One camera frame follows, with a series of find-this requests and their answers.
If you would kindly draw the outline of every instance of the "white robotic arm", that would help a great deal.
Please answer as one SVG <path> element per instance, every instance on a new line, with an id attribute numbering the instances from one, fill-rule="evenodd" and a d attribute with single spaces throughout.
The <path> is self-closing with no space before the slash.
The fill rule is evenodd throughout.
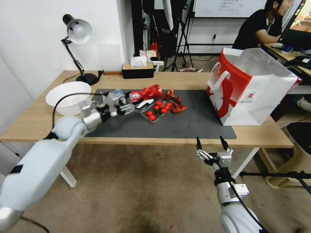
<path id="1" fill-rule="evenodd" d="M 6 177 L 0 194 L 0 233 L 15 225 L 24 211 L 47 193 L 80 139 L 110 117 L 130 113 L 135 108 L 131 104 L 125 105 L 125 95 L 119 90 L 106 93 L 105 99 L 103 107 L 81 106 L 82 119 L 76 116 L 60 118 L 53 129 L 56 138 L 37 142 Z M 233 192 L 235 180 L 229 172 L 233 150 L 221 140 L 226 152 L 206 153 L 199 138 L 196 151 L 215 174 L 217 196 L 222 207 L 221 225 L 227 233 L 258 233 L 261 227 L 250 213 L 256 220 L 257 217 L 251 210 L 248 213 L 237 197 L 248 194 L 246 186 L 236 185 L 234 191 L 237 192 Z"/>
<path id="2" fill-rule="evenodd" d="M 29 206 L 47 193 L 80 139 L 111 116 L 134 110 L 133 105 L 125 105 L 123 93 L 110 92 L 105 99 L 103 107 L 81 106 L 82 119 L 76 116 L 60 118 L 53 129 L 59 140 L 38 141 L 6 177 L 0 194 L 1 233 L 12 227 Z"/>

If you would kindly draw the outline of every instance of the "gray mat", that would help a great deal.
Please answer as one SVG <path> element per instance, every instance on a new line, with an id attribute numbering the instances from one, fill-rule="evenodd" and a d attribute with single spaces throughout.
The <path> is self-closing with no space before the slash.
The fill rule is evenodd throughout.
<path id="1" fill-rule="evenodd" d="M 105 93 L 107 89 L 98 89 L 96 93 Z M 122 90 L 124 93 L 134 90 Z M 231 126 L 223 126 L 204 90 L 174 90 L 181 97 L 181 103 L 188 108 L 183 113 L 168 113 L 157 123 L 150 123 L 140 113 L 133 112 L 125 116 L 108 119 L 99 125 L 87 137 L 116 138 L 180 138 L 194 139 L 236 139 Z"/>

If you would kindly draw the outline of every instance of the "light stand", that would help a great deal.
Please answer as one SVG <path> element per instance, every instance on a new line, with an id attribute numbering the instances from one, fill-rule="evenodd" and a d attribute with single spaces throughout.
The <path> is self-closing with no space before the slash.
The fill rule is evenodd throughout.
<path id="1" fill-rule="evenodd" d="M 65 48 L 67 49 L 69 55 L 71 56 L 72 60 L 74 61 L 74 64 L 80 71 L 80 76 L 77 77 L 76 81 L 82 81 L 89 85 L 93 85 L 99 81 L 100 75 L 98 73 L 98 77 L 95 74 L 91 73 L 84 73 L 84 68 L 80 64 L 80 62 L 75 59 L 73 54 L 71 53 L 68 45 L 72 42 L 75 44 L 84 44 L 86 43 L 91 35 L 92 35 L 92 28 L 91 25 L 81 19 L 75 19 L 71 15 L 64 15 L 63 16 L 63 22 L 67 25 L 67 34 L 64 39 L 61 40 Z"/>
<path id="2" fill-rule="evenodd" d="M 191 14 L 192 14 L 192 11 L 193 11 L 193 7 L 194 7 L 194 0 L 191 0 L 190 2 L 190 6 L 189 6 L 189 9 L 188 9 L 188 13 L 187 13 L 187 17 L 186 17 L 186 20 L 185 20 L 185 23 L 182 21 L 182 14 L 179 16 L 178 20 L 179 20 L 179 23 L 180 23 L 180 26 L 181 26 L 181 37 L 180 37 L 180 40 L 179 40 L 179 44 L 177 46 L 177 50 L 175 52 L 175 58 L 174 58 L 174 61 L 172 64 L 170 64 L 168 67 L 166 67 L 167 65 L 167 61 L 168 61 L 168 58 L 166 58 L 166 61 L 165 61 L 165 65 L 164 65 L 164 69 L 162 70 L 163 72 L 167 69 L 169 69 L 170 67 L 172 67 L 172 70 L 171 72 L 174 72 L 175 69 L 176 71 L 178 71 L 177 69 L 177 65 L 176 65 L 176 60 L 177 60 L 177 56 L 179 55 L 179 49 L 181 47 L 181 41 L 182 39 L 184 38 L 185 39 L 185 47 L 184 47 L 184 52 L 180 53 L 181 54 L 181 57 L 183 59 L 183 62 L 184 62 L 184 65 L 186 66 L 187 62 L 186 62 L 186 59 L 185 59 L 185 48 L 187 48 L 187 51 L 188 51 L 188 54 L 189 54 L 189 58 L 190 58 L 190 61 L 191 61 L 191 65 L 193 67 L 193 62 L 192 62 L 192 58 L 191 58 L 191 55 L 190 55 L 190 50 L 189 50 L 189 44 L 188 44 L 188 39 L 187 39 L 187 36 L 185 34 L 185 30 L 186 30 L 186 25 L 188 24 L 188 28 L 187 28 L 187 31 L 189 29 L 189 24 L 190 24 L 190 17 L 191 17 Z"/>

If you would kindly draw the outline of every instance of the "black t-shirt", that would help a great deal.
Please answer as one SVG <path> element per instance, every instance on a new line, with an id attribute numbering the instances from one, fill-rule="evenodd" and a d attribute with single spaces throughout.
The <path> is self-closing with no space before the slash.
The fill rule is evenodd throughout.
<path id="1" fill-rule="evenodd" d="M 271 28 L 268 31 L 270 36 L 279 36 L 282 32 L 282 20 L 283 17 L 276 17 L 272 22 Z M 255 36 L 255 33 L 259 30 L 268 30 L 267 24 L 267 12 L 265 10 L 258 10 L 252 14 L 241 26 L 239 34 L 232 46 L 233 49 L 248 49 L 258 48 L 259 41 Z"/>

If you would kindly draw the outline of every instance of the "wooden table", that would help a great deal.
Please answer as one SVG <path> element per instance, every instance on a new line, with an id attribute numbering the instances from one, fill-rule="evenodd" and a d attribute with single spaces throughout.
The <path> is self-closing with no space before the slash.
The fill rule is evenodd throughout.
<path id="1" fill-rule="evenodd" d="M 262 48 L 270 53 L 272 56 L 277 57 L 277 60 L 280 63 L 285 63 L 287 61 L 293 60 L 298 56 L 297 53 L 294 53 L 292 51 L 288 53 L 282 53 L 280 49 L 272 48 L 273 44 L 274 43 L 264 44 L 262 45 Z M 308 75 L 311 79 L 311 70 L 296 65 L 293 65 L 291 67 L 293 67 L 298 73 L 304 73 Z M 311 88 L 309 85 L 299 85 L 298 87 L 291 89 L 288 94 L 311 94 Z"/>
<path id="2" fill-rule="evenodd" d="M 33 104 L 4 133 L 0 140 L 11 142 L 37 142 L 50 132 L 52 127 L 52 108 L 45 102 L 48 92 L 77 71 L 64 71 Z M 121 73 L 105 73 L 100 81 L 92 86 L 94 93 L 99 88 L 105 89 L 141 89 L 159 84 L 163 89 L 205 90 L 211 73 L 156 72 L 152 79 L 123 79 Z M 232 164 L 233 177 L 237 177 L 259 148 L 291 148 L 293 144 L 278 125 L 269 117 L 262 126 L 234 126 L 237 139 L 227 140 L 232 147 L 244 147 L 236 163 Z M 219 139 L 200 139 L 202 145 L 219 146 Z M 155 138 L 104 138 L 85 137 L 79 143 L 126 144 L 126 145 L 187 145 L 196 144 L 196 139 L 155 139 Z M 75 180 L 65 167 L 62 176 L 71 186 Z"/>

